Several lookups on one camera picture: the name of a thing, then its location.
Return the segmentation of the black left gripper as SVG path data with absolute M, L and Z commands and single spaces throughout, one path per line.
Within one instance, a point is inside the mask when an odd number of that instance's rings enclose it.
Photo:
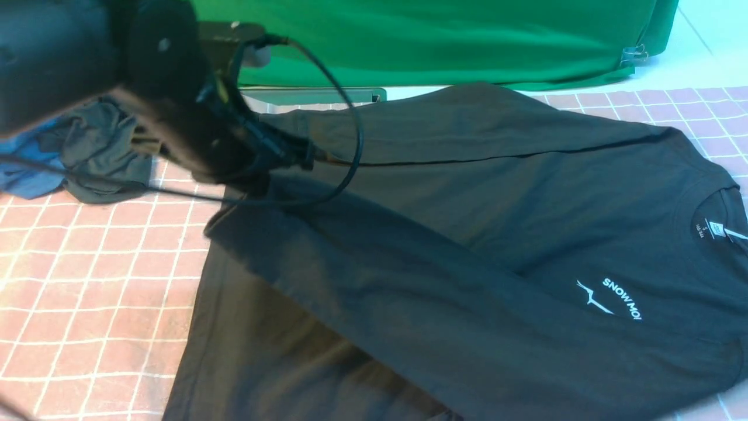
M 235 184 L 272 170 L 311 171 L 328 153 L 259 121 L 229 82 L 131 82 L 123 106 L 201 182 Z

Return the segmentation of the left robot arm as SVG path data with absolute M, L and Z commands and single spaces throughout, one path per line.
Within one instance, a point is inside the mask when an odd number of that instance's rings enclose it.
M 313 142 L 265 125 L 236 87 L 245 51 L 277 41 L 188 1 L 3 1 L 2 138 L 110 95 L 200 181 L 310 170 Z

